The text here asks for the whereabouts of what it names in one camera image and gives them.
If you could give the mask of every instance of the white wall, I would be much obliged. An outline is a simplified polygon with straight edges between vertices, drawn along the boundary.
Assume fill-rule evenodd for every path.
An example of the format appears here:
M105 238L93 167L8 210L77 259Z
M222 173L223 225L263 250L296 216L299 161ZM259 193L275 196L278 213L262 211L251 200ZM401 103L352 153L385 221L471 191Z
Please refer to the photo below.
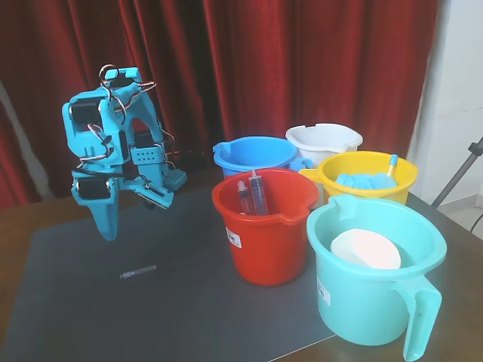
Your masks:
M441 2L420 118L408 159L420 169L412 192L434 201L483 137L483 1ZM444 203L479 193L483 157Z
M38 194L43 200L54 198L51 190L48 187L48 178L47 174L45 173L45 169L34 155L33 150L30 147L30 142L27 139L20 122L18 121L17 113L15 112L15 109L10 101L10 97L8 96L7 91L5 90L5 87L1 81L0 102L3 103L7 116L14 128L14 132L17 135L23 159L26 162L27 169L29 170L30 176L32 177L35 187L37 188Z

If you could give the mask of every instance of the wooden table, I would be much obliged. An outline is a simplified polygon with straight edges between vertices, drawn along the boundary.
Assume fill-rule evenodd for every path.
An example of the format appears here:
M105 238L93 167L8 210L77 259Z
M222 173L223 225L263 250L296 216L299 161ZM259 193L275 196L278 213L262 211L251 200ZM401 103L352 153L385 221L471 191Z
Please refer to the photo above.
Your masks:
M183 189L212 187L223 176L220 170L190 175ZM121 206L139 202L123 193ZM477 361L483 358L483 241L448 219L420 199L410 195L408 206L429 219L448 243L444 263L435 272L443 304L424 361ZM50 225L89 217L86 207L72 198L41 202L0 211L0 342L7 331L23 267L29 252L31 234ZM362 347L333 337L280 359L281 362L387 362L402 359L404 338L381 347Z

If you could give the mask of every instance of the tripod leg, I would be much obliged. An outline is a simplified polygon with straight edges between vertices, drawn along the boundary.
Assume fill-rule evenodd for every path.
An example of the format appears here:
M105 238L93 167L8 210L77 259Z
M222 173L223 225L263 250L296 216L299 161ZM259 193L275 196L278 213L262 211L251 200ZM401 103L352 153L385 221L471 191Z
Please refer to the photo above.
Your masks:
M465 163L461 165L460 169L454 174L450 182L445 186L443 191L438 195L438 197L433 201L431 206L438 207L441 202L448 196L451 190L456 186L456 184L461 180L464 174L469 170L471 165L476 161L476 159L483 154L483 137L478 143L472 143L468 150L471 155L466 159Z

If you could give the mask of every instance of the gray mat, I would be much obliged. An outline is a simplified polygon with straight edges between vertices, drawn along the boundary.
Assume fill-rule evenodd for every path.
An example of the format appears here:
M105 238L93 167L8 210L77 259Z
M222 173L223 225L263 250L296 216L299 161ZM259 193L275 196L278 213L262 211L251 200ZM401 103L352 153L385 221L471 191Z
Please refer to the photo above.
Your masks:
M332 335L304 273L258 287L234 269L211 192L167 210L131 207L118 238L86 219L33 235L0 360L263 362ZM148 265L150 271L120 280Z

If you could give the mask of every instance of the teal mug handle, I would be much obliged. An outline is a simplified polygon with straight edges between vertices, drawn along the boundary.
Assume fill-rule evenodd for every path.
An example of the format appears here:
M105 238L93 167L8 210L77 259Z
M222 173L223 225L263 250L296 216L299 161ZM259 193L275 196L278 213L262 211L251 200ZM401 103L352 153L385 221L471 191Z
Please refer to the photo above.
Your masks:
M423 276L396 281L393 290L401 294L409 311L408 331L402 353L406 361L421 358L438 316L442 297Z

